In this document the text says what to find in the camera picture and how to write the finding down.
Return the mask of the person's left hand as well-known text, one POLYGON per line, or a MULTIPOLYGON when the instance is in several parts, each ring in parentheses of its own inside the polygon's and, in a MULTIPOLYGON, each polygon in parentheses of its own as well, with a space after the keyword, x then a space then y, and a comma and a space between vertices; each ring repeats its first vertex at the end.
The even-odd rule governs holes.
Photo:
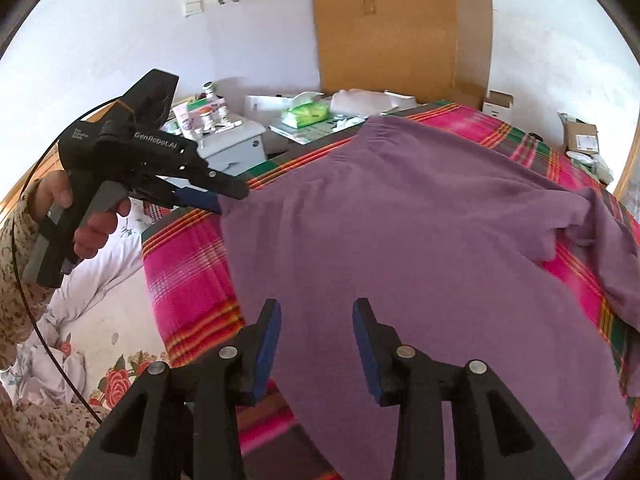
MULTIPOLYGON (((73 192, 70 179, 64 170, 55 170, 46 174, 29 194, 28 213, 39 223, 53 205, 64 209, 73 205, 73 192)), ((95 212, 84 226, 74 234, 74 253, 81 259, 92 259, 116 231, 119 217, 127 217, 131 204, 128 197, 108 211, 95 212)))

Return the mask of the right floral sleeve forearm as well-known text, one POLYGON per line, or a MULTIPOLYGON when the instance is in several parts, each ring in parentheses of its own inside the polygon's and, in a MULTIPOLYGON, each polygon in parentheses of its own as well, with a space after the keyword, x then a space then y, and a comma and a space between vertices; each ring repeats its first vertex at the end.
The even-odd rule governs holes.
POLYGON ((1 388, 1 432, 33 479, 64 479, 99 428, 78 404, 13 404, 1 388))

